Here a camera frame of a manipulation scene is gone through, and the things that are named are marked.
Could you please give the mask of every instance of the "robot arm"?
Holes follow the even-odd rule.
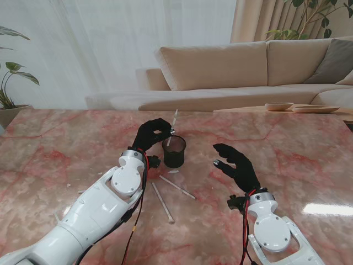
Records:
[[[145,152],[170,135],[170,124],[162,119],[141,125],[132,147],[119,158],[121,167],[111,168],[90,186],[39,242],[6,254],[0,265],[72,265],[130,218],[146,186],[146,180],[141,185],[141,174],[147,170]]]
[[[214,148],[221,157],[227,159],[227,162],[237,166],[233,168],[219,160],[213,162],[223,173],[233,178],[238,187],[245,192],[244,197],[231,195],[227,203],[231,209],[239,209],[245,215],[244,219],[247,213],[256,217],[254,234],[249,235],[248,239],[261,263],[263,265],[324,265],[294,222],[286,216],[279,217],[274,214],[278,203],[267,188],[260,188],[250,160],[231,146],[216,144]],[[262,248],[270,252],[284,251],[288,248],[292,236],[298,242],[299,250],[280,261],[269,262]]]

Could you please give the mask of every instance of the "black mesh cup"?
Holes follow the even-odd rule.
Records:
[[[185,140],[176,135],[172,135],[169,146],[167,146],[168,139],[162,142],[164,151],[164,164],[170,168],[181,167],[184,164],[184,151],[186,148]]]

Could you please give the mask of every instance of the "table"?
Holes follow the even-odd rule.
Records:
[[[300,106],[311,106],[308,104],[293,104],[289,109],[281,111],[281,112],[274,112],[274,113],[286,113],[286,114],[295,114],[292,109],[294,107]],[[235,108],[235,109],[220,109],[215,110],[216,112],[250,112],[250,113],[261,113],[261,112],[268,112],[265,106],[256,106],[256,107],[244,107],[244,108]],[[353,124],[353,109],[345,109],[340,108],[335,112],[329,113],[330,115],[337,115],[345,124]]]
[[[24,110],[0,137],[0,255],[35,243],[102,173],[117,165],[143,122],[173,112]],[[180,112],[176,133],[186,142],[179,173],[149,173],[176,223],[147,184],[126,264],[238,264],[242,216],[229,210],[233,180],[213,165],[212,144],[246,154],[262,186],[302,230],[326,264],[353,260],[353,135],[334,115]],[[162,156],[155,145],[148,154]],[[192,200],[163,175],[197,196]],[[252,231],[253,219],[250,220]],[[134,220],[96,244],[84,265],[120,264]],[[251,247],[250,254],[255,257]],[[283,255],[272,255],[279,258]]]

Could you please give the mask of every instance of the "sofa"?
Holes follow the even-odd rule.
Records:
[[[353,40],[353,36],[339,38]],[[267,102],[353,108],[353,86],[304,84],[331,39],[162,47],[160,68],[136,70],[139,91],[96,93],[89,109],[213,111]]]

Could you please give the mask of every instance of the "plate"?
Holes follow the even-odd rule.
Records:
[[[330,113],[338,110],[340,107],[337,106],[324,106],[324,105],[311,105],[294,107],[293,112],[295,113]]]
[[[290,108],[292,105],[292,102],[271,102],[266,103],[265,108],[270,112],[280,112],[282,110]]]

